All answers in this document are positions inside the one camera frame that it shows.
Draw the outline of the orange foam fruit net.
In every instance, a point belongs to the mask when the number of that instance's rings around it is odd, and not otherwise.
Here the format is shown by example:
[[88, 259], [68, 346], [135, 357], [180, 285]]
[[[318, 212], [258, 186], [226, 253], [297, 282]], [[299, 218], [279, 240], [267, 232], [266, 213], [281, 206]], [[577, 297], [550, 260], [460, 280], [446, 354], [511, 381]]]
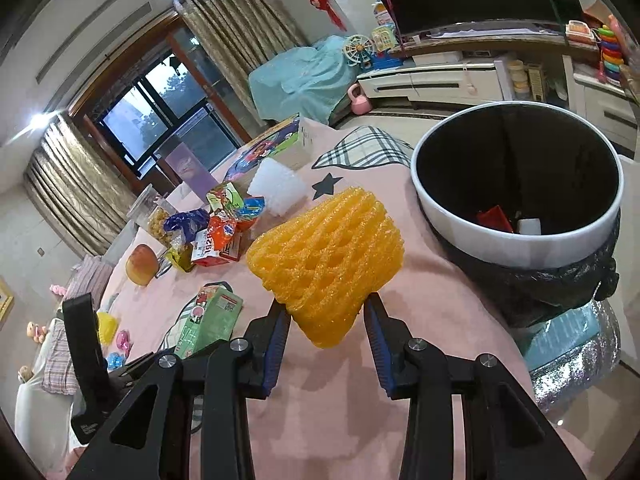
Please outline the orange foam fruit net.
[[397, 274], [404, 255], [383, 203], [352, 186], [262, 234], [246, 264], [311, 343], [326, 349], [343, 340], [364, 300]]

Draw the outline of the red snack bag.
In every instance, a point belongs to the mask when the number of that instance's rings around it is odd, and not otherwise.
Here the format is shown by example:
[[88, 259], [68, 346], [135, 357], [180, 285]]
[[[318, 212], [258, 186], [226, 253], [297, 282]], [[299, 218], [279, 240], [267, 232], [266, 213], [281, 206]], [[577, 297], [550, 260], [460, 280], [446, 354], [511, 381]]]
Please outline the red snack bag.
[[488, 211], [479, 212], [476, 215], [476, 222], [487, 229], [513, 233], [511, 223], [500, 206], [493, 206]]

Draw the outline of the white foam block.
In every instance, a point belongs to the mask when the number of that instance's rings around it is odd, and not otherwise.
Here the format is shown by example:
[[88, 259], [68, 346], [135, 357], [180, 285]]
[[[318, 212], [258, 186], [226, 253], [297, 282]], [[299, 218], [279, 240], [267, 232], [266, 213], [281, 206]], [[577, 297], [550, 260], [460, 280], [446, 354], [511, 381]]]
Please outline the white foam block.
[[518, 234], [540, 235], [541, 222], [538, 218], [521, 218], [518, 220]]

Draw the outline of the white trash bin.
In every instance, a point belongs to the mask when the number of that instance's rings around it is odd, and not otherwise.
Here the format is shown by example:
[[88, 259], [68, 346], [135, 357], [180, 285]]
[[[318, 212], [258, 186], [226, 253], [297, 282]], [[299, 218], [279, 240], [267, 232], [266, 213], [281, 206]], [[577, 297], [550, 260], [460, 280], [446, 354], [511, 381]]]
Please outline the white trash bin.
[[[411, 179], [432, 229], [462, 252], [521, 269], [568, 266], [593, 254], [620, 213], [624, 175], [603, 133], [536, 102], [477, 105], [442, 120], [416, 144]], [[513, 233], [476, 215], [500, 206]], [[518, 234], [538, 218], [540, 235]]]

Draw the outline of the pink toy on bed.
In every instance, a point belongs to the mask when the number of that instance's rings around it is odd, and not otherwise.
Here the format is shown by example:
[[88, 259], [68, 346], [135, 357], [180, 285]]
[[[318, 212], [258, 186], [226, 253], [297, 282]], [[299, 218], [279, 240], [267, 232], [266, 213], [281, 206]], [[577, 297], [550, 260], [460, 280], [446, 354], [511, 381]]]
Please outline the pink toy on bed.
[[111, 352], [107, 358], [107, 370], [117, 370], [125, 365], [131, 351], [131, 340], [128, 330], [120, 330], [115, 337], [116, 351]]

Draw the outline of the red white milk carton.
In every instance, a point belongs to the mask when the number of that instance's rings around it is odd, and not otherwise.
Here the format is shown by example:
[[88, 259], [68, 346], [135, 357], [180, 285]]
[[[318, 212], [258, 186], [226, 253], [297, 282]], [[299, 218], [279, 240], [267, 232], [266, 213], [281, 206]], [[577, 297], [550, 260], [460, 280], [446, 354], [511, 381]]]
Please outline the red white milk carton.
[[213, 237], [207, 230], [195, 235], [192, 243], [191, 262], [196, 266], [220, 266], [241, 258], [242, 234], [236, 233], [225, 248], [216, 249]]

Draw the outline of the yellow snack wrapper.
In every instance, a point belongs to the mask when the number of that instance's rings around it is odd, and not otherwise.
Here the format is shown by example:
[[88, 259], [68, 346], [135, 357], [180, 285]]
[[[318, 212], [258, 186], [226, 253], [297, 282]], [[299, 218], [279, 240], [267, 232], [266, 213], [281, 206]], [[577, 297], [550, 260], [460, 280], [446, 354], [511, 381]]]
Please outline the yellow snack wrapper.
[[184, 244], [179, 248], [171, 247], [165, 252], [165, 259], [176, 269], [189, 273], [194, 268], [191, 261], [193, 247], [191, 244]]

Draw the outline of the blue foil wrapper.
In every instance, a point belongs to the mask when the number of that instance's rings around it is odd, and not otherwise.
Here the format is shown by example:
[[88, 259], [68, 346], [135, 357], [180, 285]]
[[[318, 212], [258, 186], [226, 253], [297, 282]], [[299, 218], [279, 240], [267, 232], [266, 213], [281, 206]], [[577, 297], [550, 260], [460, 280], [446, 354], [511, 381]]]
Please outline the blue foil wrapper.
[[198, 232], [205, 230], [209, 224], [209, 213], [203, 209], [178, 212], [169, 216], [163, 224], [166, 233], [179, 232], [185, 243], [192, 243]]

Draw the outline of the green apple snack bag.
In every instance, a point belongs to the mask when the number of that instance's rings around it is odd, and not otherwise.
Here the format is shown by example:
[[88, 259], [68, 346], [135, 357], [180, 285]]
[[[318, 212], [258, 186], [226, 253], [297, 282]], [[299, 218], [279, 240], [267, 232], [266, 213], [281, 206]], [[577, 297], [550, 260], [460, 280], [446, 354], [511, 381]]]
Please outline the green apple snack bag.
[[229, 217], [236, 217], [244, 207], [244, 198], [231, 182], [218, 184], [206, 193], [213, 214], [224, 212]]

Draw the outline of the black bin liner bag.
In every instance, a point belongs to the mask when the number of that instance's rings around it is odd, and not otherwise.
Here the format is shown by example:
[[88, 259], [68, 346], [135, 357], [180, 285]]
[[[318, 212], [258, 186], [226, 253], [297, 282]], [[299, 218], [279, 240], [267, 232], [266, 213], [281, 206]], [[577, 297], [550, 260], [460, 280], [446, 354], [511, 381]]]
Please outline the black bin liner bag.
[[462, 252], [445, 237], [436, 236], [445, 255], [498, 309], [506, 325], [529, 328], [590, 301], [613, 296], [620, 282], [614, 249], [620, 220], [614, 222], [606, 242], [592, 255], [568, 266], [527, 270], [499, 266]]

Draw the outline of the clear jar of snacks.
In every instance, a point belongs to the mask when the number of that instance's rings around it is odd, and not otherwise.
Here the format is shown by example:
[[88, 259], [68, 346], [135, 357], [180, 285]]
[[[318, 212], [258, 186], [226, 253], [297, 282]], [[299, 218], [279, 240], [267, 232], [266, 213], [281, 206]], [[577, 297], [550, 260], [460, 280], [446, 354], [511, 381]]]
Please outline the clear jar of snacks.
[[178, 210], [149, 184], [134, 200], [127, 212], [127, 219], [132, 220], [163, 246], [169, 247], [172, 236], [165, 231], [164, 223], [177, 212]]

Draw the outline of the purple tumbler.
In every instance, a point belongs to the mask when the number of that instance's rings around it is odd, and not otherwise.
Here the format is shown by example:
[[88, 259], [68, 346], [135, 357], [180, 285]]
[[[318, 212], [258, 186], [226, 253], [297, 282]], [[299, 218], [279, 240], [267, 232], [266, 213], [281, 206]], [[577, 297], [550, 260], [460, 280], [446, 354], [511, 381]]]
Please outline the purple tumbler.
[[218, 181], [184, 142], [169, 139], [155, 154], [203, 203], [207, 202], [207, 193], [216, 188]]

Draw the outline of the colourful picture book box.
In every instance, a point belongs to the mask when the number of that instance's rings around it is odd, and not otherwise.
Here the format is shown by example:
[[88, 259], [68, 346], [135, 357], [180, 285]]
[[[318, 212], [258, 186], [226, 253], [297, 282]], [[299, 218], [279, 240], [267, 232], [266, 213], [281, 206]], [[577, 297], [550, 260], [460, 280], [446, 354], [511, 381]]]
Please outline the colourful picture book box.
[[311, 136], [306, 133], [299, 114], [295, 114], [244, 146], [224, 175], [224, 182], [232, 182], [246, 190], [265, 159], [273, 158], [297, 170], [310, 161], [311, 154]]

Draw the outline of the teal cloth covered chair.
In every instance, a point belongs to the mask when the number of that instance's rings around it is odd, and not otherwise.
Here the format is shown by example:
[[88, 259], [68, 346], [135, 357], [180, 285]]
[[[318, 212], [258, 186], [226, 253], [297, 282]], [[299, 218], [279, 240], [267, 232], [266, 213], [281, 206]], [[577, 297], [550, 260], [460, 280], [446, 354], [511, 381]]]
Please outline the teal cloth covered chair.
[[312, 46], [282, 52], [253, 70], [248, 85], [258, 117], [280, 122], [299, 114], [328, 124], [358, 74], [344, 55], [345, 41], [327, 36]]

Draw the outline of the white tv cabinet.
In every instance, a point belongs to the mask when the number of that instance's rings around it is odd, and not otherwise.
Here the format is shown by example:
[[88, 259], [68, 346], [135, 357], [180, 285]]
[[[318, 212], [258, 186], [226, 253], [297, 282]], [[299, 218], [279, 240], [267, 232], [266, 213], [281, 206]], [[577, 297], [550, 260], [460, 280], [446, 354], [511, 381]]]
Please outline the white tv cabinet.
[[458, 108], [494, 101], [553, 104], [599, 128], [614, 148], [639, 157], [639, 90], [620, 66], [620, 86], [600, 74], [594, 29], [571, 22], [548, 29], [468, 30], [416, 35], [390, 53], [372, 58], [359, 76], [375, 101]]

